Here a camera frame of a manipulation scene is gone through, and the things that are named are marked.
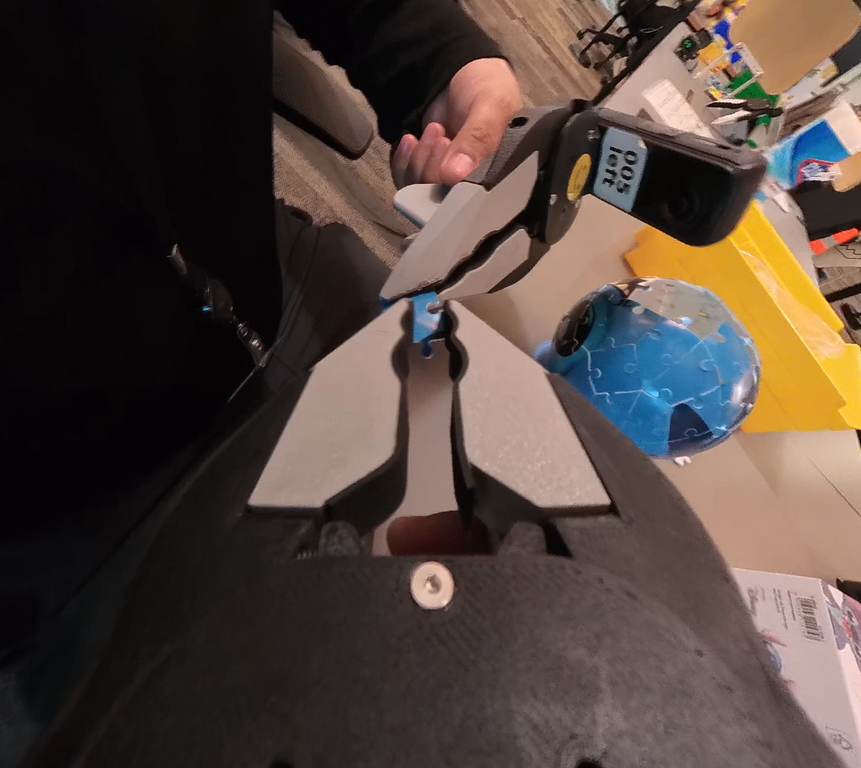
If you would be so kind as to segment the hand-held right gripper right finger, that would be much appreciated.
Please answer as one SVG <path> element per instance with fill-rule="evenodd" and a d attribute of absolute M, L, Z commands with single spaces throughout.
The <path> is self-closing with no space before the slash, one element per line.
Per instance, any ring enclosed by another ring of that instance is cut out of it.
<path fill-rule="evenodd" d="M 453 456 L 486 525 L 607 514 L 611 499 L 548 373 L 458 301 L 447 303 Z"/>

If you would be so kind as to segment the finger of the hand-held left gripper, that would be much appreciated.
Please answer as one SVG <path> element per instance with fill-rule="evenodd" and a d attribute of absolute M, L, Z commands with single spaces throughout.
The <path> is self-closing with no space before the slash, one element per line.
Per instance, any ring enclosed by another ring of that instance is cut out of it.
<path fill-rule="evenodd" d="M 433 291 L 458 279 L 468 263 L 494 239 L 522 224 L 518 216 L 531 201 L 539 176 L 539 153 L 525 160 L 490 189 L 458 183 L 417 233 L 382 287 L 381 301 L 395 302 Z"/>
<path fill-rule="evenodd" d="M 492 295 L 519 282 L 548 253 L 550 245 L 516 226 L 468 263 L 462 275 L 437 294 L 441 302 Z"/>

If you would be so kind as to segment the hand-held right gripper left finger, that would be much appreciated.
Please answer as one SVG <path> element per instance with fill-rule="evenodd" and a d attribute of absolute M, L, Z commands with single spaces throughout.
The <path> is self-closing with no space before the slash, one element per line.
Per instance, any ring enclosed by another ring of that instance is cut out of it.
<path fill-rule="evenodd" d="M 248 501 L 367 536 L 402 503 L 413 304 L 400 300 L 314 366 Z"/>

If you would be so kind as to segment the blue puzzle piece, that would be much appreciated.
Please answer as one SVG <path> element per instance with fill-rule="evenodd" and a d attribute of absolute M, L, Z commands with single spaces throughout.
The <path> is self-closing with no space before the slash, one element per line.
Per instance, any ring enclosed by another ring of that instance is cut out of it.
<path fill-rule="evenodd" d="M 430 291 L 413 296 L 412 343 L 422 358 L 433 358 L 437 345 L 444 343 L 448 334 L 448 316 L 444 303 L 437 293 Z"/>

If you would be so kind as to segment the blue puzzle ball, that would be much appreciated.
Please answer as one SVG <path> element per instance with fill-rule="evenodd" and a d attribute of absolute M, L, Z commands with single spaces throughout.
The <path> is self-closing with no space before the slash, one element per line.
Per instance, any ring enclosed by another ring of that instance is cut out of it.
<path fill-rule="evenodd" d="M 534 360 L 563 377 L 654 458 L 715 448 L 751 414 L 762 363 L 711 290 L 665 278 L 614 282 L 579 300 Z"/>

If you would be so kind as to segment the cartoon printed puzzle box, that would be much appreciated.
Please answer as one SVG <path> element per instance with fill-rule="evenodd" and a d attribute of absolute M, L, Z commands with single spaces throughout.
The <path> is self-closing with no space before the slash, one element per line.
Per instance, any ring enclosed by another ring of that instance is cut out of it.
<path fill-rule="evenodd" d="M 773 668 L 849 767 L 860 765 L 860 607 L 827 582 L 733 568 Z"/>

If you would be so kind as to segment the person's left hand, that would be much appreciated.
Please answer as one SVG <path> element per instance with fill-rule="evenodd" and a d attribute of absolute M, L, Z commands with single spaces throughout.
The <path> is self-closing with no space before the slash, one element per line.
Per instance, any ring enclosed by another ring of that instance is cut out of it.
<path fill-rule="evenodd" d="M 391 156 L 398 190 L 412 184 L 454 186 L 499 148 L 523 107 L 508 61 L 480 59 L 463 66 L 426 110 L 419 136 L 404 135 Z"/>

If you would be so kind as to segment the person's right hand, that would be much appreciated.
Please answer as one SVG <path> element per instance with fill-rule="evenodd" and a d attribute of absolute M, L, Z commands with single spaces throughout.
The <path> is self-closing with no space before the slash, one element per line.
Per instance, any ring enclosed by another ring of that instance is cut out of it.
<path fill-rule="evenodd" d="M 492 541 L 478 520 L 467 524 L 458 512 L 427 516 L 400 516 L 388 526 L 386 540 L 391 555 L 440 557 L 489 555 Z"/>

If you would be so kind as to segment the blue white wipes container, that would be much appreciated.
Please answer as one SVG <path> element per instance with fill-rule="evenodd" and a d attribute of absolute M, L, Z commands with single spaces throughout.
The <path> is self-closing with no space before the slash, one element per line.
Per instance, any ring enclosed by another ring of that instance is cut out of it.
<path fill-rule="evenodd" d="M 847 121 L 822 117 L 768 151 L 768 177 L 788 190 L 812 179 L 815 171 L 827 171 L 860 149 L 860 122 L 853 113 Z"/>

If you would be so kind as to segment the orange traffic cone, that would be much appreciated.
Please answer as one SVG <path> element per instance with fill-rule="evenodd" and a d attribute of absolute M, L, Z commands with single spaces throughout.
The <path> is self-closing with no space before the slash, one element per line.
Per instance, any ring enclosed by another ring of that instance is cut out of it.
<path fill-rule="evenodd" d="M 856 228 L 851 228 L 823 239 L 814 239 L 809 242 L 809 247 L 814 257 L 823 257 L 834 249 L 843 249 L 846 246 L 859 245 L 860 231 Z"/>

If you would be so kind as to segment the dark metal clip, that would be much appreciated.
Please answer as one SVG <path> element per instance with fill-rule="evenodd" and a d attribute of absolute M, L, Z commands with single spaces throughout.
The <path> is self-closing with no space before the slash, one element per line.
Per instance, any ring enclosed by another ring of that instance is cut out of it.
<path fill-rule="evenodd" d="M 270 348 L 257 330 L 236 314 L 231 294 L 225 285 L 184 257 L 178 245 L 172 246 L 168 260 L 199 311 L 210 322 L 235 335 L 252 358 L 255 368 L 264 368 L 269 360 Z"/>

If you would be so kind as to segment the yellow plastic bin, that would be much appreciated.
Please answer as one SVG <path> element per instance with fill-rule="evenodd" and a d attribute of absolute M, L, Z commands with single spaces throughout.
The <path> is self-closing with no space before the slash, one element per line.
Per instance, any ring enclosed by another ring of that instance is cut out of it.
<path fill-rule="evenodd" d="M 761 357 L 747 433 L 858 430 L 860 350 L 759 204 L 734 232 L 692 247 L 645 227 L 626 256 L 638 277 L 680 279 L 719 296 Z"/>

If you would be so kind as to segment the grey office chair seat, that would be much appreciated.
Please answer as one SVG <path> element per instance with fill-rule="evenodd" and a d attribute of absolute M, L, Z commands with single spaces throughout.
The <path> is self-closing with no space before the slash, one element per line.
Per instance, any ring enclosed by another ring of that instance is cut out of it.
<path fill-rule="evenodd" d="M 348 160 L 359 160 L 374 139 L 374 126 L 357 94 L 343 85 L 282 16 L 273 16 L 274 112 Z"/>

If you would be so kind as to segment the large cardboard panel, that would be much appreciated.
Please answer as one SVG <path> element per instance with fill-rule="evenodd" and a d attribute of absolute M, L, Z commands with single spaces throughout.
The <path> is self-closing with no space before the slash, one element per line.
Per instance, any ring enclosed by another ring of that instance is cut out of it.
<path fill-rule="evenodd" d="M 729 39 L 752 56 L 762 88 L 779 95 L 850 42 L 859 26 L 853 0 L 750 0 Z"/>

